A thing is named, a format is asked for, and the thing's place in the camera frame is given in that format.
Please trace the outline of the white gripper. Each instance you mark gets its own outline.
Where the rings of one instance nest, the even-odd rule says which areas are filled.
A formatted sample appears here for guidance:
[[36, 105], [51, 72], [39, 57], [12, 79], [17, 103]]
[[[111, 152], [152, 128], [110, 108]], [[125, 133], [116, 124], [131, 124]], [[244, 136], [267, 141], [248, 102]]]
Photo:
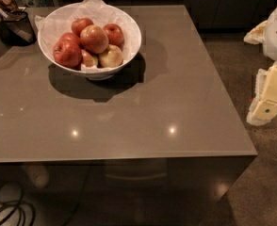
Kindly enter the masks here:
[[260, 126], [277, 116], [277, 8], [243, 40], [249, 44], [261, 44], [263, 54], [275, 61], [267, 70], [260, 69], [255, 80], [255, 97], [246, 121]]

